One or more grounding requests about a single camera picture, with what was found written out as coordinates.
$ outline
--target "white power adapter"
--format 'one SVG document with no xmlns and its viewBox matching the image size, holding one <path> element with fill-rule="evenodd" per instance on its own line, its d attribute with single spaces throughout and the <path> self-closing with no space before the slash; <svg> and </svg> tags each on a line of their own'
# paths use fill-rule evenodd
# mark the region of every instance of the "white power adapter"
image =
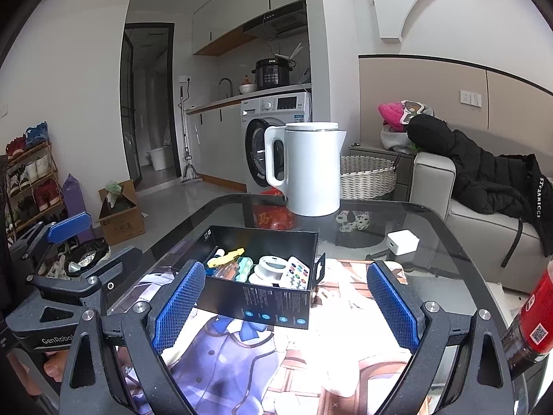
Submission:
<svg viewBox="0 0 553 415">
<path fill-rule="evenodd" d="M 391 232 L 386 237 L 386 246 L 396 256 L 412 253 L 418 245 L 419 238 L 409 230 Z"/>
</svg>

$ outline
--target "doorway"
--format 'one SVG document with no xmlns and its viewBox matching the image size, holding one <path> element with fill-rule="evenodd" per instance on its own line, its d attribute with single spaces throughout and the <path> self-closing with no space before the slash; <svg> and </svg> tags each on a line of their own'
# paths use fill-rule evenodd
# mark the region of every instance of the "doorway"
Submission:
<svg viewBox="0 0 553 415">
<path fill-rule="evenodd" d="M 173 23 L 125 24 L 121 124 L 129 176 L 137 191 L 181 176 L 172 88 Z"/>
</svg>

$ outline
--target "white leather sofa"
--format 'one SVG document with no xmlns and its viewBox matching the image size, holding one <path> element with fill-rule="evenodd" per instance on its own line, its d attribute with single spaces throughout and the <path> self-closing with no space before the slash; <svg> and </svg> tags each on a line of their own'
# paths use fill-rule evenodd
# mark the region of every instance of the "white leather sofa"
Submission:
<svg viewBox="0 0 553 415">
<path fill-rule="evenodd" d="M 502 262 L 518 231 L 518 220 L 499 213 L 476 213 L 451 198 L 455 166 L 449 158 L 419 153 L 415 158 L 410 202 L 436 211 L 488 282 L 529 293 L 547 267 L 540 238 L 530 223 L 507 266 Z"/>
</svg>

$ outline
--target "yellow object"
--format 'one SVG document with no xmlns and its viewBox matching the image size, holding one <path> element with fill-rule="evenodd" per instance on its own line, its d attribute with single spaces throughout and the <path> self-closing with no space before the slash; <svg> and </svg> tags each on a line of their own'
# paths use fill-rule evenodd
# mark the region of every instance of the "yellow object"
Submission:
<svg viewBox="0 0 553 415">
<path fill-rule="evenodd" d="M 209 259 L 207 261 L 207 266 L 209 268 L 216 268 L 221 265 L 224 265 L 226 263 L 229 263 L 230 261 L 236 259 L 238 256 L 241 256 L 244 254 L 244 248 L 239 248 L 236 251 L 231 251 L 230 253 L 221 256 L 221 257 L 214 257 L 212 259 Z"/>
</svg>

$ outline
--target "range hood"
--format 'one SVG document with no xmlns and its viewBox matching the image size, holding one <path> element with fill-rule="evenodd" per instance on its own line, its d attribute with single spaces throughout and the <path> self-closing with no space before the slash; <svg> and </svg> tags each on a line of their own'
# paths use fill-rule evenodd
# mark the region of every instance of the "range hood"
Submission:
<svg viewBox="0 0 553 415">
<path fill-rule="evenodd" d="M 247 22 L 243 32 L 265 40 L 290 37 L 308 30 L 305 0 L 267 12 Z"/>
</svg>

